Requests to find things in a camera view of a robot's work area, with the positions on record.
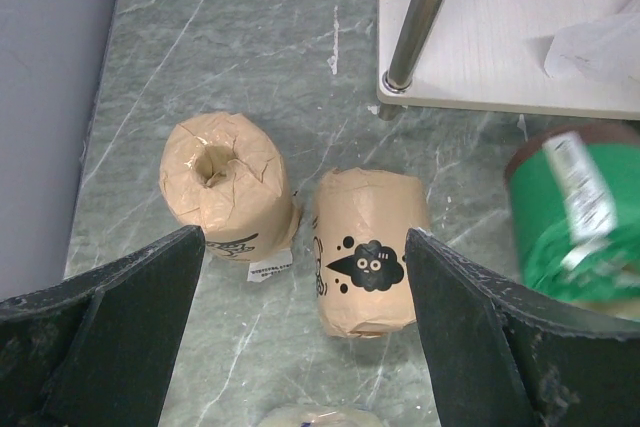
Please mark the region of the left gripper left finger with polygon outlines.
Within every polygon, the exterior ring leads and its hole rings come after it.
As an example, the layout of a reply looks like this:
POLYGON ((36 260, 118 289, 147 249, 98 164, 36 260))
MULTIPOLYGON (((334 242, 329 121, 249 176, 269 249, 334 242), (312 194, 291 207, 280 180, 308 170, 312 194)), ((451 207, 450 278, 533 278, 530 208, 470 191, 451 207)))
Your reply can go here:
POLYGON ((204 253, 187 226, 2 301, 2 425, 157 425, 204 253))

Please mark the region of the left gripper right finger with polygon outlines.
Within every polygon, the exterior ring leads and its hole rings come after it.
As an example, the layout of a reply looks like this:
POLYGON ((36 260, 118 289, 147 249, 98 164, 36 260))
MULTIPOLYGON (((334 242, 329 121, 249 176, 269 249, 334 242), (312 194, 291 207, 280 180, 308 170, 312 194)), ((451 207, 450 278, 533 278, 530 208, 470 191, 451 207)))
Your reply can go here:
POLYGON ((444 426, 635 426, 639 325, 540 294, 430 233, 407 274, 444 426))

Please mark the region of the beige roll cloud print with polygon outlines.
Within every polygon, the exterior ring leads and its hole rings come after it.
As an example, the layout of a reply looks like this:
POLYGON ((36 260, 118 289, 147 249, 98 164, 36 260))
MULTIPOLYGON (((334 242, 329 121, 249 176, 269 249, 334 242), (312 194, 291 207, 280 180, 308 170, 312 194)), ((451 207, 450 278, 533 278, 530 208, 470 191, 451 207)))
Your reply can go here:
POLYGON ((360 168, 323 176, 312 228, 327 335, 376 338, 415 322, 405 242, 410 229, 428 226, 426 190, 416 177, 360 168))

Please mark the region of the green brown roll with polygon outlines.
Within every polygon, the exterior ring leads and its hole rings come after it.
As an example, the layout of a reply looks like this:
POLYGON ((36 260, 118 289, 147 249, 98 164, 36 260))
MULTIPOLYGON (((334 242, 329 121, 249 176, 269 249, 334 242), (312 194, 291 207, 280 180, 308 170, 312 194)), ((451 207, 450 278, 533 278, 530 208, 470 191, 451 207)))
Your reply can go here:
POLYGON ((504 179, 523 283, 638 320, 638 131, 611 122, 554 128, 514 153, 504 179))

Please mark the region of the beige roll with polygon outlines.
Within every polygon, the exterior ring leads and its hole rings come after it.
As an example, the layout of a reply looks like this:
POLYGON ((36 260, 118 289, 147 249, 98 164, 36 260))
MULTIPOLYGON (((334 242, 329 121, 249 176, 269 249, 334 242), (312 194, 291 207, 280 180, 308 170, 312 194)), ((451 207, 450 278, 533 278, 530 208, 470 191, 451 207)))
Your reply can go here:
POLYGON ((177 124, 162 154, 159 187, 183 225, 198 225, 218 257, 260 283, 289 268, 301 212, 284 158, 242 114, 202 114, 177 124))

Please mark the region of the plain white toilet roll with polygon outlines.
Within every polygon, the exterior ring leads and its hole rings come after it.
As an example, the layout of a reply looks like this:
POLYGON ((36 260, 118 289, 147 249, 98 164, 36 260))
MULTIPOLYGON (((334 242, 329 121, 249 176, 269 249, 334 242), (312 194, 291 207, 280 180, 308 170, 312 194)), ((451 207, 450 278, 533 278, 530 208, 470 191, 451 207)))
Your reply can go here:
POLYGON ((639 0, 619 13, 572 25, 554 36, 544 61, 548 77, 639 83, 639 0))

